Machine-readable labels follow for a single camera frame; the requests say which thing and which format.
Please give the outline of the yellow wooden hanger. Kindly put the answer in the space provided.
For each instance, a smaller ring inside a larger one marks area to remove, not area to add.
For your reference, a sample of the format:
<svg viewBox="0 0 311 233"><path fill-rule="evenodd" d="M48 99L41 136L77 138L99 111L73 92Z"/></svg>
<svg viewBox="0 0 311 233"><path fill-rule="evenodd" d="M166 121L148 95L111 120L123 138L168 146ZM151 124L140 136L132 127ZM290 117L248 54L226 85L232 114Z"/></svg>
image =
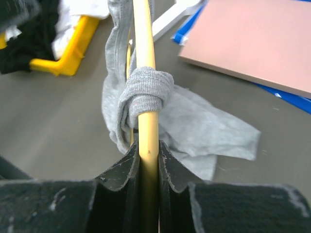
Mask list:
<svg viewBox="0 0 311 233"><path fill-rule="evenodd" d="M138 116L138 153L140 156L140 217L141 232L156 233L159 231L159 197L158 197L158 112L152 108L155 103L150 99L154 81L151 75L155 72L154 41L147 38L136 40L136 71L143 86L143 113Z"/></svg>

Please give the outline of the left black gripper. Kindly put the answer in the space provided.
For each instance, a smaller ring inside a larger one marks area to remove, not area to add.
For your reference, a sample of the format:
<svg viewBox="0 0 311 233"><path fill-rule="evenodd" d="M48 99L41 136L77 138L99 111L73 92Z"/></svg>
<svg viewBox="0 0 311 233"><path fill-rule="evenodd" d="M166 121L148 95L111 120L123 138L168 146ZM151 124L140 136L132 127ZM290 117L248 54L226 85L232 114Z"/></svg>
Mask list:
<svg viewBox="0 0 311 233"><path fill-rule="evenodd" d="M0 31L25 23L41 11L37 0L0 0Z"/></svg>

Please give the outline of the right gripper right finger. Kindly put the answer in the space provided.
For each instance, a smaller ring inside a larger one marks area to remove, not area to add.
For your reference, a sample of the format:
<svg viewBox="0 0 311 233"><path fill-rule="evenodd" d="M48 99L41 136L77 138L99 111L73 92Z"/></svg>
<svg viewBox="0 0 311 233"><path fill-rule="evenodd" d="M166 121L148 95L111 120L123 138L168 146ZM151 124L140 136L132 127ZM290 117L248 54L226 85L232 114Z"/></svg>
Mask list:
<svg viewBox="0 0 311 233"><path fill-rule="evenodd" d="M159 227L161 233L194 233L189 183L202 183L183 166L160 140L159 156Z"/></svg>

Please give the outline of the grey tank top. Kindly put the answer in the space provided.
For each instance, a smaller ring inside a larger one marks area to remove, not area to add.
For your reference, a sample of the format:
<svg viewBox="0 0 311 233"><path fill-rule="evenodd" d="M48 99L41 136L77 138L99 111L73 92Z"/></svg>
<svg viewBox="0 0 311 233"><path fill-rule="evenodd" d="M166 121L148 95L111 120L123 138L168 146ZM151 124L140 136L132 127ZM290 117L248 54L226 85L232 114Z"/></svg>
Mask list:
<svg viewBox="0 0 311 233"><path fill-rule="evenodd" d="M114 27L105 46L108 75L104 80L102 113L111 140L121 153L130 146L130 129L139 114L159 111L159 137L173 156L203 180L211 180L219 155L254 160L260 132L214 107L201 96L175 85L171 74L150 67L136 68L126 77L128 31L133 3L110 0Z"/></svg>

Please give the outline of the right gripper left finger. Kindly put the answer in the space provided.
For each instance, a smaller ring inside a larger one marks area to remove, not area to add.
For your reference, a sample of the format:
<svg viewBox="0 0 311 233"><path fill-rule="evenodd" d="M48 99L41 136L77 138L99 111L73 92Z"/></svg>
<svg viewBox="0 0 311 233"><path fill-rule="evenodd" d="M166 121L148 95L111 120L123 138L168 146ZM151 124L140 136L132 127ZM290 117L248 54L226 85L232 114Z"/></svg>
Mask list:
<svg viewBox="0 0 311 233"><path fill-rule="evenodd" d="M86 227L87 233L139 233L138 142L108 170L95 178L98 182Z"/></svg>

